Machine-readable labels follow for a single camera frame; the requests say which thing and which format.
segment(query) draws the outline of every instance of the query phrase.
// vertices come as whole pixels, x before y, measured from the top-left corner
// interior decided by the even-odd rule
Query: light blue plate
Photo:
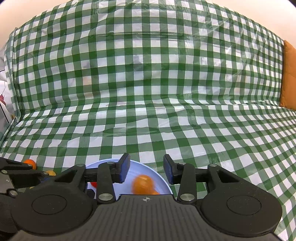
[[[98,167],[99,164],[108,162],[108,161],[118,162],[118,159],[101,160],[88,165],[86,168],[96,168]],[[134,178],[140,174],[145,174],[154,180],[155,190],[159,192],[159,194],[173,194],[169,185],[156,171],[154,171],[148,166],[145,166],[144,164],[131,160],[131,166],[130,166],[130,169],[128,170],[128,173],[126,175],[126,180],[124,181],[124,183],[113,184],[116,199],[119,198],[120,194],[132,194],[132,190],[131,190],[132,182]],[[90,183],[87,184],[87,188],[88,189],[91,188],[96,192],[96,189]]]

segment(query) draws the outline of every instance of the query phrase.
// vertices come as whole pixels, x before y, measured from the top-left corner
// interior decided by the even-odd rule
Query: screw
[[[184,193],[180,196],[180,198],[183,201],[192,201],[194,199],[194,196],[190,193]]]
[[[101,201],[110,201],[113,198],[113,195],[110,193],[102,193],[99,195]]]
[[[15,190],[10,190],[9,191],[9,195],[12,197],[16,197],[17,196],[17,192]]]

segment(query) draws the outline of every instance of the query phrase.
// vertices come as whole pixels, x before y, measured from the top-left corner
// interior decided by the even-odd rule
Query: white wall
[[[15,27],[67,0],[5,0],[0,4],[0,47]],[[288,0],[208,0],[260,23],[296,47],[296,8]]]

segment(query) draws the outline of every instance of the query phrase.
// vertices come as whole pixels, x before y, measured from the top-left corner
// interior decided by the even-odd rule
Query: black object
[[[214,164],[208,169],[176,164],[166,154],[167,178],[180,184],[177,200],[173,195],[121,195],[116,201],[113,183],[124,182],[129,165],[127,153],[117,163],[93,169],[76,165],[54,177],[34,170],[9,171],[3,165],[4,175],[17,185],[0,195],[0,238],[16,233],[12,241],[279,240],[273,232],[281,218],[280,203],[231,172]],[[28,186],[39,184],[16,194],[23,187],[18,177],[24,176]],[[94,181],[96,199],[86,189]],[[196,182],[207,184],[203,199],[197,198]]]

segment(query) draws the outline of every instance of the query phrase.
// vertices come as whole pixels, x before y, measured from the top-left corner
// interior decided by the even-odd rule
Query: checkered tablecloth
[[[16,119],[0,153],[56,172],[124,152],[162,176],[165,153],[216,163],[278,197],[276,234],[295,240],[296,112],[279,107],[282,48],[205,1],[62,4],[10,35]]]

